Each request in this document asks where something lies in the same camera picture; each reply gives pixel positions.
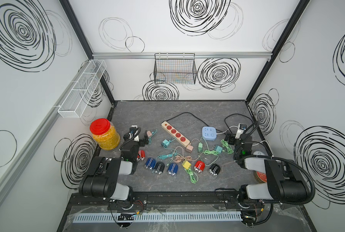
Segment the green charger adapter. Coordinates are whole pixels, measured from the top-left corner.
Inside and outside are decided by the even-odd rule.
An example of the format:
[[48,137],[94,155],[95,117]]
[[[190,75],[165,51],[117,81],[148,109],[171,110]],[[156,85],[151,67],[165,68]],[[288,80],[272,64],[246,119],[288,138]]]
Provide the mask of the green charger adapter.
[[216,145],[214,151],[220,154],[223,151],[223,148],[221,146]]
[[197,151],[198,151],[198,153],[202,153],[203,152],[203,144],[202,143],[198,143]]

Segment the teal charger adapter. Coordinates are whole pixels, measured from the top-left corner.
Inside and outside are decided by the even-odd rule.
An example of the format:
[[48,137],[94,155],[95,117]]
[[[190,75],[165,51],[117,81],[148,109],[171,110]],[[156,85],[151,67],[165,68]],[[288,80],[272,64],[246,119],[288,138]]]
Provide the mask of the teal charger adapter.
[[162,146],[163,148],[167,148],[167,147],[170,145],[170,143],[173,142],[174,140],[175,140],[175,139],[171,139],[171,140],[165,139],[165,140],[162,141],[161,146]]

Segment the beige power strip red sockets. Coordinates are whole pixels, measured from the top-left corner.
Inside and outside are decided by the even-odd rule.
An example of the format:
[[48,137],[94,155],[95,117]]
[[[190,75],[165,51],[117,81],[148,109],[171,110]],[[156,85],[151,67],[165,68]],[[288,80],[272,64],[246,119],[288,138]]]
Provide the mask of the beige power strip red sockets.
[[162,128],[173,138],[176,139],[183,147],[187,147],[190,145],[190,140],[184,136],[181,132],[179,132],[176,128],[174,128],[170,123],[164,121],[161,124]]

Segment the blue striped shaver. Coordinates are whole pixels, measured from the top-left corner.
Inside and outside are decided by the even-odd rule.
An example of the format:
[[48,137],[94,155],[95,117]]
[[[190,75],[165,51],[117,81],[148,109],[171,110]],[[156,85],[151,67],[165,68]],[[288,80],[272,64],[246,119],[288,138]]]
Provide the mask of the blue striped shaver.
[[178,165],[176,163],[171,163],[168,167],[167,173],[171,176],[175,176],[178,171]]

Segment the yellow-green charger adapter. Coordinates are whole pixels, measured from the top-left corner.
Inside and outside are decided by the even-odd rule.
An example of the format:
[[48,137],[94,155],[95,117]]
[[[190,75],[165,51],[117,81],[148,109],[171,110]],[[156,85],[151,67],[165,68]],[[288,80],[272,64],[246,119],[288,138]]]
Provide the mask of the yellow-green charger adapter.
[[189,170],[190,167],[191,167],[191,163],[188,161],[188,160],[185,160],[183,163],[182,163],[182,166],[185,170]]

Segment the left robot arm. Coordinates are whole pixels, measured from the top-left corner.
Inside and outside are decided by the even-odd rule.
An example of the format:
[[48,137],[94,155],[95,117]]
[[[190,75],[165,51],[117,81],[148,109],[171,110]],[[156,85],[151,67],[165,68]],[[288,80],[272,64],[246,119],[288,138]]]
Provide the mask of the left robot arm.
[[141,131],[140,127],[130,127],[119,148],[121,152],[119,158],[97,156],[92,159],[80,182],[78,188],[80,195],[117,201],[132,200],[132,187],[118,183],[118,177],[135,173],[138,162],[141,160],[140,147],[148,143],[147,133],[142,138],[139,137]]

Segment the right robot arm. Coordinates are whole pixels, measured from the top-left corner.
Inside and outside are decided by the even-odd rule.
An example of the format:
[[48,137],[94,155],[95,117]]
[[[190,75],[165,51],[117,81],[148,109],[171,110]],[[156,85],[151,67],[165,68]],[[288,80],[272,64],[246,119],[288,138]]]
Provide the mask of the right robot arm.
[[237,132],[226,132],[225,142],[233,145],[233,159],[243,169],[266,175],[267,181],[260,184],[242,185],[238,191],[240,203],[285,203],[304,205],[311,202],[316,195],[313,178],[300,165],[290,159],[265,155],[253,151],[256,144],[252,134],[259,127],[259,122],[250,126],[239,124]]

